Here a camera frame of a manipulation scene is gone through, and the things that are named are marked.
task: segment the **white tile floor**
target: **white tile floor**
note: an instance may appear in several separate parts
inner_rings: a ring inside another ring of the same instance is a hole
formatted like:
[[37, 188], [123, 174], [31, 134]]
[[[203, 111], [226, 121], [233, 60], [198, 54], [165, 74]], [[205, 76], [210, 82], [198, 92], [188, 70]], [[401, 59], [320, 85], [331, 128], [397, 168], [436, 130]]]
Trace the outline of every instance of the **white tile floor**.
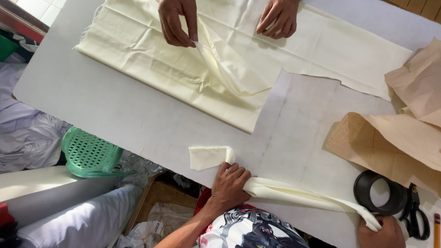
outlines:
[[51, 26], [66, 0], [12, 0], [19, 7]]

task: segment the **graphic t-shirt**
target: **graphic t-shirt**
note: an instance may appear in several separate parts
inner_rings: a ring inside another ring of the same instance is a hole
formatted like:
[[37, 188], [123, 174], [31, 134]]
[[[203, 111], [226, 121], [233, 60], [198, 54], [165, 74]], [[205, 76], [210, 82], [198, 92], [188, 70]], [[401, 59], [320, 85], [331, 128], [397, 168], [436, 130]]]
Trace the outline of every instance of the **graphic t-shirt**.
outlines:
[[200, 248], [308, 248], [291, 224], [243, 204], [217, 217], [198, 239]]

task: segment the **green plastic chair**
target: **green plastic chair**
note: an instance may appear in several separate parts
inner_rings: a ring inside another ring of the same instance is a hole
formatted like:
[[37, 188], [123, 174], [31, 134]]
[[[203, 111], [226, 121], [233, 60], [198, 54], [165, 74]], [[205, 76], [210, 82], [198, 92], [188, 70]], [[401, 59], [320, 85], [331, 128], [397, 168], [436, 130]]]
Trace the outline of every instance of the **green plastic chair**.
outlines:
[[133, 174], [113, 169], [123, 149], [79, 128], [71, 127], [61, 141], [66, 168], [78, 177], [118, 177]]

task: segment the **person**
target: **person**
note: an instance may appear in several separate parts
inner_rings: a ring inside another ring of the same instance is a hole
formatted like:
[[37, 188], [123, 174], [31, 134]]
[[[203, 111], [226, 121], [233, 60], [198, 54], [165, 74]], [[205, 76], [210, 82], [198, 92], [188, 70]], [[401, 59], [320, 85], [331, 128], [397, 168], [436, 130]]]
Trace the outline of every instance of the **person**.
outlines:
[[[269, 0], [260, 17], [256, 33], [273, 39], [288, 38], [297, 28], [297, 10], [300, 0]], [[162, 0], [159, 3], [159, 18], [162, 34], [168, 44], [193, 47], [198, 41], [196, 0]], [[188, 35], [182, 30], [179, 15], [185, 17]]]
[[[265, 210], [244, 204], [250, 195], [243, 191], [251, 173], [237, 163], [223, 162], [211, 192], [199, 197], [195, 215], [165, 237], [155, 248], [190, 248], [196, 240], [201, 248], [307, 248], [293, 226]], [[405, 248], [403, 233], [392, 216], [377, 216], [379, 232], [361, 219], [361, 248]]]

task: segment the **white table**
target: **white table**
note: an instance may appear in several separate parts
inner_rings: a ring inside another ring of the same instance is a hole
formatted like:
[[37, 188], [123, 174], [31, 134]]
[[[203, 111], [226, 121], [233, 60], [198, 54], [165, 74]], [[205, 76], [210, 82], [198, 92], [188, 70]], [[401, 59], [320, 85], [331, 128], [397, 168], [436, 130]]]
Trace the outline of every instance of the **white table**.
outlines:
[[[282, 71], [249, 135], [73, 50], [103, 2], [67, 1], [14, 90], [19, 100], [207, 186], [217, 168], [190, 170], [188, 147], [231, 146], [254, 175], [355, 201], [352, 186], [364, 168], [323, 142], [347, 112], [395, 113], [391, 103]], [[378, 0], [305, 2], [408, 49], [441, 38], [441, 25]], [[356, 214], [250, 203], [338, 248], [356, 246]]]

